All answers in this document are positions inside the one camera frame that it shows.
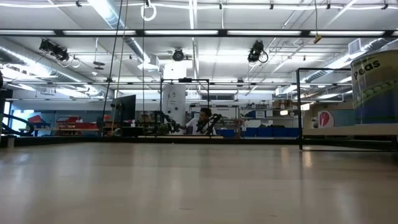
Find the wooden floor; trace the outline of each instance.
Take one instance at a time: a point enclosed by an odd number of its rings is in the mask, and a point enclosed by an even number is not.
[[[0,152],[0,223],[395,224],[395,158],[297,146],[17,148]]]

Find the peas can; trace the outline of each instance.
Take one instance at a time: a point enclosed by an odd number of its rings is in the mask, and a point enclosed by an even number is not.
[[[351,62],[356,124],[398,123],[398,50]]]

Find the security camera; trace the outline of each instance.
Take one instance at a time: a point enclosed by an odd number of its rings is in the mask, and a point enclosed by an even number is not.
[[[174,54],[173,54],[173,60],[176,62],[181,62],[184,60],[184,53],[182,52],[182,49],[175,49]]]

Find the label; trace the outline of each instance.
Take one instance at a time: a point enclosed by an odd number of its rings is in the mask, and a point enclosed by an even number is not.
[[[266,118],[265,111],[256,111],[256,118]]]

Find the blue bin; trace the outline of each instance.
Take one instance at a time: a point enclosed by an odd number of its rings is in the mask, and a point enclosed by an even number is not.
[[[287,128],[274,128],[274,137],[289,137]]]
[[[235,137],[235,130],[232,130],[232,129],[216,130],[216,132],[217,132],[217,134],[219,133],[220,135],[224,136],[224,138]]]
[[[274,128],[257,128],[257,137],[272,137]]]
[[[246,117],[256,118],[256,111],[250,111],[246,114]]]
[[[298,137],[299,136],[299,128],[289,128],[288,130],[289,137]]]
[[[242,131],[242,135],[244,137],[256,137],[257,128],[246,128],[245,131]]]

